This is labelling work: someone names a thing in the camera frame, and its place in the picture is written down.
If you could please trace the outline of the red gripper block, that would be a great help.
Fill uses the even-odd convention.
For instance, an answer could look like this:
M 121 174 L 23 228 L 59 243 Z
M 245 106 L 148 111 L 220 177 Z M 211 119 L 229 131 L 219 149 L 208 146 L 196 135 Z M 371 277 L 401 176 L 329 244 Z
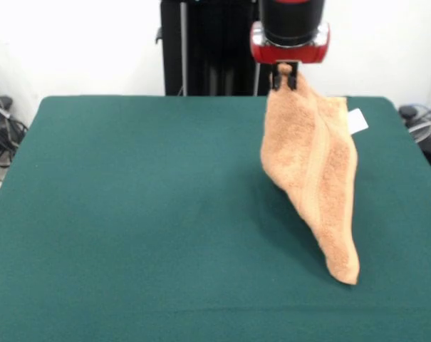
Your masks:
M 278 62 L 298 61 L 302 63 L 322 63 L 326 57 L 331 35 L 319 34 L 313 41 L 303 46 L 278 47 L 265 40 L 262 33 L 253 33 L 250 39 L 251 53 L 257 63 L 273 64 L 271 66 L 271 89 L 281 86 L 281 73 Z M 290 89 L 297 88 L 298 63 L 288 62 L 291 70 L 288 75 Z

